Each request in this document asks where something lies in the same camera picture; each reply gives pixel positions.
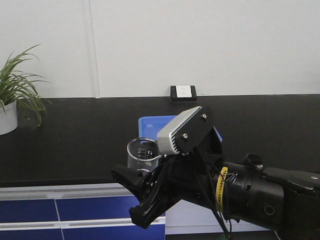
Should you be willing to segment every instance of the wall outlet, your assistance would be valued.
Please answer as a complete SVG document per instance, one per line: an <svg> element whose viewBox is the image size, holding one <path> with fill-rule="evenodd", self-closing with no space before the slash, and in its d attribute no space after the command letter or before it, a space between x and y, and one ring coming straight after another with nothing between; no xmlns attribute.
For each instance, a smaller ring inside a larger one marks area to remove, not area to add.
<svg viewBox="0 0 320 240"><path fill-rule="evenodd" d="M177 98L192 98L190 85L178 85L175 90Z"/></svg>
<svg viewBox="0 0 320 240"><path fill-rule="evenodd" d="M170 87L172 102L195 102L197 101L196 87L194 85L177 85Z"/></svg>

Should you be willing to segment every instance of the black table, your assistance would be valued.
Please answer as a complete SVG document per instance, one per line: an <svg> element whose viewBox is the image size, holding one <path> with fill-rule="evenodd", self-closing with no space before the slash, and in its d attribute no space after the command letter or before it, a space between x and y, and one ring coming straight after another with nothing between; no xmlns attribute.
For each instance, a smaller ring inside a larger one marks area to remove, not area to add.
<svg viewBox="0 0 320 240"><path fill-rule="evenodd" d="M127 164L127 143L143 116L177 115L209 106L225 159L262 155L265 166L320 170L320 95L52 98L41 127L20 113L18 128L0 136L0 187L112 183Z"/></svg>

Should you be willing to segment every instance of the potted plant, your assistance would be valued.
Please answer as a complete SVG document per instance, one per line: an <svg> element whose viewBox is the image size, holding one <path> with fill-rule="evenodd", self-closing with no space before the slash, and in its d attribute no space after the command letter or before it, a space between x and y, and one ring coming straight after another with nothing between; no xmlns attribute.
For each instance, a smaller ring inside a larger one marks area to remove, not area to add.
<svg viewBox="0 0 320 240"><path fill-rule="evenodd" d="M29 53L36 46L38 45L28 48L15 57L11 54L0 70L0 135L17 128L16 106L34 111L37 116L37 126L39 127L42 123L41 111L46 111L46 107L34 83L45 81L34 79L42 78L37 74L16 70L16 67L24 61L32 60L33 57L38 58Z"/></svg>

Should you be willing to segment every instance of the green leaves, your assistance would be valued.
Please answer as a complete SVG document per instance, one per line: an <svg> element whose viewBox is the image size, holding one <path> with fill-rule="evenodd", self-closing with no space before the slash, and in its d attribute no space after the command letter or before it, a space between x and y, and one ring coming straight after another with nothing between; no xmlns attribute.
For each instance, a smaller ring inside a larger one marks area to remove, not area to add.
<svg viewBox="0 0 320 240"><path fill-rule="evenodd" d="M10 54L3 68L0 70L0 108L6 111L5 105L16 101L19 107L35 112L38 120L37 126L39 127L42 123L40 112L46 112L46 107L42 102L41 96L38 95L34 83L46 81L38 79L31 80L32 78L42 78L42 76L15 70L16 66L24 61L32 60L32 57L38 58L32 53L28 53L29 50L37 46L38 45L34 45L28 48L16 57L12 57L12 54Z"/></svg>

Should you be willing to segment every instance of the black cable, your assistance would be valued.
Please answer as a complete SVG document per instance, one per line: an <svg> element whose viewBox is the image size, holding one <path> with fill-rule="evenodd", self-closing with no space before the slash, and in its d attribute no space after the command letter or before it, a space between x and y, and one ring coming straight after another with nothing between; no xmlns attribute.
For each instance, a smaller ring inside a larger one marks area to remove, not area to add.
<svg viewBox="0 0 320 240"><path fill-rule="evenodd" d="M215 211L215 208L213 206L213 203L212 201L209 199L204 187L202 186L201 182L200 182L200 179L198 178L198 175L197 173L195 172L195 168L193 168L193 171L194 171L194 175L195 175L195 178L197 180L197 183L201 189L201 193L203 194L205 200L208 202L208 204L210 205L210 210L212 211L213 215L215 216L216 220L218 221L220 227L222 228L224 234L226 236L229 236L229 232L228 232L228 229L226 228L226 225L224 224L224 221L223 219L220 218L220 216L218 215L218 213Z"/></svg>

